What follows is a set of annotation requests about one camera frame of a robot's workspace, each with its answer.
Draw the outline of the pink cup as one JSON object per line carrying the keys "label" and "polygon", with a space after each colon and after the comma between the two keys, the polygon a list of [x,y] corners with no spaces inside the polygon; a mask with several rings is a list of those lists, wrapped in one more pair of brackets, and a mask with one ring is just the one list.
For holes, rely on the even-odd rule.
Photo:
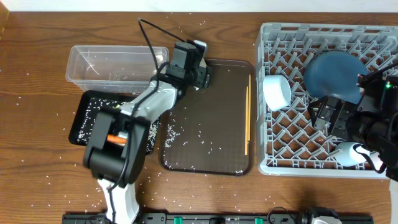
{"label": "pink cup", "polygon": [[381,159],[379,158],[379,153],[378,152],[374,152],[370,154],[370,159],[371,159],[371,168],[375,171],[383,171],[382,169],[382,165],[383,165],[383,161],[381,161]]}

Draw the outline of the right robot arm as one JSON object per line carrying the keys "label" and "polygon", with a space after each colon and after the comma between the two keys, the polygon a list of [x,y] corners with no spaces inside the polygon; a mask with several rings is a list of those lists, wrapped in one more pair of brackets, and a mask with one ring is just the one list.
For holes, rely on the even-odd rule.
{"label": "right robot arm", "polygon": [[356,104],[334,96],[324,96],[309,104],[311,123],[338,138],[359,143],[370,152],[378,152],[382,165],[377,173],[397,180],[397,77],[381,73],[359,75],[357,86],[363,90]]}

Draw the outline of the orange carrot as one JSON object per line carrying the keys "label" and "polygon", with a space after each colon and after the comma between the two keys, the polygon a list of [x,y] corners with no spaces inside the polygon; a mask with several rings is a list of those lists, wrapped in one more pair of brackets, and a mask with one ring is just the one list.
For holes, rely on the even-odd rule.
{"label": "orange carrot", "polygon": [[119,144],[119,145],[125,145],[127,139],[119,137],[119,136],[115,136],[112,134],[107,135],[106,140],[108,142],[114,143],[114,144]]}

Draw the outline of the dark blue plate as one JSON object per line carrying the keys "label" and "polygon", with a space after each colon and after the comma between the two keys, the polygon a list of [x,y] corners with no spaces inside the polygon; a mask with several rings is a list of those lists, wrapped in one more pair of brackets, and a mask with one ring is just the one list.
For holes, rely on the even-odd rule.
{"label": "dark blue plate", "polygon": [[358,75],[368,73],[362,61],[355,56],[332,51],[312,60],[304,71],[303,80],[312,97],[334,96],[356,104],[361,99],[360,88],[356,85]]}

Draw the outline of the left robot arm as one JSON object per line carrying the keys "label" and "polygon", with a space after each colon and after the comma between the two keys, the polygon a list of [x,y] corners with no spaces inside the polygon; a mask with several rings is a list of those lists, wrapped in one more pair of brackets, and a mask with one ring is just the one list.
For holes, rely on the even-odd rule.
{"label": "left robot arm", "polygon": [[191,86],[207,88],[211,68],[205,62],[207,44],[176,42],[171,62],[156,70],[148,88],[119,108],[100,110],[83,156],[83,165],[106,192],[110,223],[134,223],[139,213],[135,181],[144,165],[150,126],[173,108]]}

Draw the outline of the small blue cup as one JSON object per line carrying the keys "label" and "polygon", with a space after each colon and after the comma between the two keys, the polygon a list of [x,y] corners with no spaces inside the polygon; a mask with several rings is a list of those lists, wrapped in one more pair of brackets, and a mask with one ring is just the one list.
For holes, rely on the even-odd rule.
{"label": "small blue cup", "polygon": [[360,143],[356,142],[342,142],[336,147],[337,153],[334,155],[335,160],[339,165],[344,167],[356,166],[360,163],[366,162],[366,158],[362,156],[370,155],[370,152],[362,147]]}

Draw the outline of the light blue rice bowl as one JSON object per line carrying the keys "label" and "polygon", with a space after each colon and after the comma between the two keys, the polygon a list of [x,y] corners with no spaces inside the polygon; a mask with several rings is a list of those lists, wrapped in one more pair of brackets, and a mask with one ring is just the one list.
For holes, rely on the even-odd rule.
{"label": "light blue rice bowl", "polygon": [[263,81],[263,94],[271,111],[290,106],[292,92],[289,82],[283,75],[267,75]]}

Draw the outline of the wooden chopstick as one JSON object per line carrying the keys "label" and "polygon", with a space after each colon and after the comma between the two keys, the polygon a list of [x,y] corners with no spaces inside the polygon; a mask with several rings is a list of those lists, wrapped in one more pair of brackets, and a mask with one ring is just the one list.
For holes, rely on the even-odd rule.
{"label": "wooden chopstick", "polygon": [[247,137],[248,137],[247,141],[249,142],[251,140],[251,74],[249,74],[246,98],[247,98],[246,121],[247,121]]}
{"label": "wooden chopstick", "polygon": [[244,155],[248,155],[248,141],[249,141],[249,87],[246,87],[246,106],[245,106],[245,145]]}

